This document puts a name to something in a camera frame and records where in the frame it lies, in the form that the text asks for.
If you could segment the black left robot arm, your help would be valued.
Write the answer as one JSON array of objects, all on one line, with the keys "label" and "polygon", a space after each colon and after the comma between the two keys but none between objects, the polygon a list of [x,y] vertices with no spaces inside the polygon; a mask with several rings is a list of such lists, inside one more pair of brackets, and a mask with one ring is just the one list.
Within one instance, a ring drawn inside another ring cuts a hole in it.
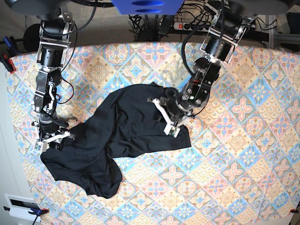
[{"label": "black left robot arm", "polygon": [[218,79],[222,62],[229,62],[235,48],[250,29],[258,15],[279,15],[288,12],[294,0],[222,0],[208,29],[210,37],[201,47],[203,57],[190,68],[185,47],[188,40],[205,24],[195,26],[185,37],[181,47],[183,64],[191,77],[182,91],[166,88],[165,97],[149,99],[162,114],[166,122],[164,133],[177,137],[185,117],[194,117],[194,108],[204,108],[209,100],[213,83]]}]

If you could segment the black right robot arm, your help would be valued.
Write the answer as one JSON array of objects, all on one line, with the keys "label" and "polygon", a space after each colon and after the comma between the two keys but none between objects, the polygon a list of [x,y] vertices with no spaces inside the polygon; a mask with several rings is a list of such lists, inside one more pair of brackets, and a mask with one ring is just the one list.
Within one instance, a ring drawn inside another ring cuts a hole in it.
[{"label": "black right robot arm", "polygon": [[32,109],[36,119],[35,149],[45,152],[49,147],[60,150],[64,138],[75,139],[69,124],[57,117],[57,87],[62,81],[62,68],[70,47],[69,37],[77,33],[72,13],[65,0],[7,0],[13,11],[33,15],[41,20],[37,64],[41,66],[36,77]]}]

